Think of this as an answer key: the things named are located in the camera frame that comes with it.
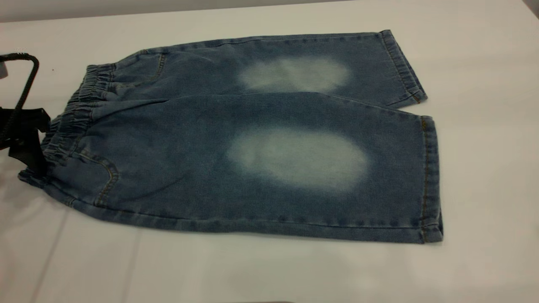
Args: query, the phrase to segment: white table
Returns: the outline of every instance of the white table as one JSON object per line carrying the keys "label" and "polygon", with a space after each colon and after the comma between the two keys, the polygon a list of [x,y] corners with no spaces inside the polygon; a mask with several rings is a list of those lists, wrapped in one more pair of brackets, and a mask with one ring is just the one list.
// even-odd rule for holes
{"label": "white table", "polygon": [[[61,113],[88,64],[197,40],[391,29],[439,137],[441,244],[135,228],[86,217],[0,153],[0,302],[539,302],[539,20],[518,0],[362,0],[0,24]],[[8,63],[12,108],[31,63]]]}

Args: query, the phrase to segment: faded knee patch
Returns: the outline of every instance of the faded knee patch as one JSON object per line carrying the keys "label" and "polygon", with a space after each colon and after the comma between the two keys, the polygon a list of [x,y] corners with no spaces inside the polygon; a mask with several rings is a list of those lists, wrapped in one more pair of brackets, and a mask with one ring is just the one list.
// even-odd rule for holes
{"label": "faded knee patch", "polygon": [[350,70],[329,57],[280,57],[254,63],[238,75],[249,90],[263,93],[328,93],[345,85]]}
{"label": "faded knee patch", "polygon": [[333,193],[351,190],[368,164],[342,135],[289,127],[248,129],[232,140],[227,156],[243,174]]}

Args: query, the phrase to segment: jeans shorts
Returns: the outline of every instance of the jeans shorts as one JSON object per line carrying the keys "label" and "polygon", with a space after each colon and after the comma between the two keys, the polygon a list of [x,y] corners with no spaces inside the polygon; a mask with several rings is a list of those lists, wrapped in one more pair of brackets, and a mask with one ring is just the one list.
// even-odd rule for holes
{"label": "jeans shorts", "polygon": [[147,228],[443,237],[434,122],[390,31],[223,39],[91,65],[20,179]]}

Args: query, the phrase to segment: hem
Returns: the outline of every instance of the hem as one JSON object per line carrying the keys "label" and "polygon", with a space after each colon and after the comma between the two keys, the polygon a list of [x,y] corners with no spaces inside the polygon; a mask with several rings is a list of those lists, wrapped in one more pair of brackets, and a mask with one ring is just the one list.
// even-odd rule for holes
{"label": "hem", "polygon": [[388,104],[387,106],[402,107],[405,105],[418,104],[427,100],[428,96],[423,90],[423,86],[419,82],[416,73],[400,49],[400,46],[397,44],[391,31],[381,31],[380,34],[382,35],[384,47],[387,50],[391,61],[393,61],[397,74],[406,91],[405,96],[401,98],[401,100]]}
{"label": "hem", "polygon": [[421,238],[423,243],[440,242],[444,228],[440,207],[440,169],[438,138],[434,121],[430,116],[421,116],[425,136],[425,186],[421,205]]}

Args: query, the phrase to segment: denim shorts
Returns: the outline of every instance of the denim shorts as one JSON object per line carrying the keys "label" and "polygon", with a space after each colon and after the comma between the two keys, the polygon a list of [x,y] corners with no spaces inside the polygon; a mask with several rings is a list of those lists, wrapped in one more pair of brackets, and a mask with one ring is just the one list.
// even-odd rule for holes
{"label": "denim shorts", "polygon": [[147,228],[439,242],[425,99],[390,31],[147,49],[89,66],[19,177]]}

